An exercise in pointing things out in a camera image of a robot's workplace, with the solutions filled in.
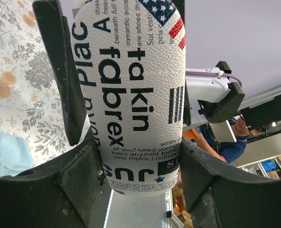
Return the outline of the flag print glasses case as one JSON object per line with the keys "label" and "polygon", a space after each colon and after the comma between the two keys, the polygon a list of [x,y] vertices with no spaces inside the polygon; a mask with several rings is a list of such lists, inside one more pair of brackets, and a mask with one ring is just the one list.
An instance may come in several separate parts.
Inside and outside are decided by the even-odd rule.
{"label": "flag print glasses case", "polygon": [[156,196],[177,182],[186,36],[170,0],[90,0],[71,46],[110,187]]}

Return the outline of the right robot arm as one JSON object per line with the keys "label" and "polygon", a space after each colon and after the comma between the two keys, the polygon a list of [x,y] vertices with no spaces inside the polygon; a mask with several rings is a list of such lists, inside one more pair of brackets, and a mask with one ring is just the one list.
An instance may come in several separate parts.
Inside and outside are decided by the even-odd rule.
{"label": "right robot arm", "polygon": [[88,0],[69,19],[58,0],[32,4],[60,92],[69,144],[90,121],[98,147],[178,143],[227,122],[244,99],[224,61],[186,68],[186,35],[170,0]]}

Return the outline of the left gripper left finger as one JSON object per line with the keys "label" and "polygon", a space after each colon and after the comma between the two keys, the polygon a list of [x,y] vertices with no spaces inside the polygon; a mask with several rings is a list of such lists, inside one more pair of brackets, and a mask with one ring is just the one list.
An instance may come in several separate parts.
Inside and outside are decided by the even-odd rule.
{"label": "left gripper left finger", "polygon": [[0,177],[0,228],[101,228],[104,174],[94,136],[15,177]]}

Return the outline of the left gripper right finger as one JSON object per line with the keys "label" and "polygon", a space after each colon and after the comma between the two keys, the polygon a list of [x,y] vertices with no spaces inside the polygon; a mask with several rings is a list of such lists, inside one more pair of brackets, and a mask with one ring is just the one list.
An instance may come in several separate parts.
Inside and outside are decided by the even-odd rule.
{"label": "left gripper right finger", "polygon": [[281,228],[281,180],[236,168],[182,139],[180,170],[195,228]]}

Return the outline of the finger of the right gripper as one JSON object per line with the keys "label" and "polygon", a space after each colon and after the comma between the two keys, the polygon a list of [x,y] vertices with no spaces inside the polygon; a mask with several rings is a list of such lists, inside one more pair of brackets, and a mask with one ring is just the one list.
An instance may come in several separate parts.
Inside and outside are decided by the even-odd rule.
{"label": "finger of the right gripper", "polygon": [[[185,22],[185,0],[182,0],[182,19]],[[184,115],[183,123],[187,126],[191,125],[191,108],[187,90],[187,78],[185,77],[185,98],[184,98]]]}
{"label": "finger of the right gripper", "polygon": [[81,138],[86,108],[71,50],[67,18],[63,16],[58,0],[36,0],[32,7],[61,97],[66,136],[74,146]]}

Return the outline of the light blue cleaning cloth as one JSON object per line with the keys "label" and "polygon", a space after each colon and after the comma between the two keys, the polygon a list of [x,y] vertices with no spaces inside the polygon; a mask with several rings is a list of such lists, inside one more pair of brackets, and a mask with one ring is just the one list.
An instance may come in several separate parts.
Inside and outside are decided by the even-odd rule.
{"label": "light blue cleaning cloth", "polygon": [[16,176],[32,166],[27,141],[0,130],[0,177]]}

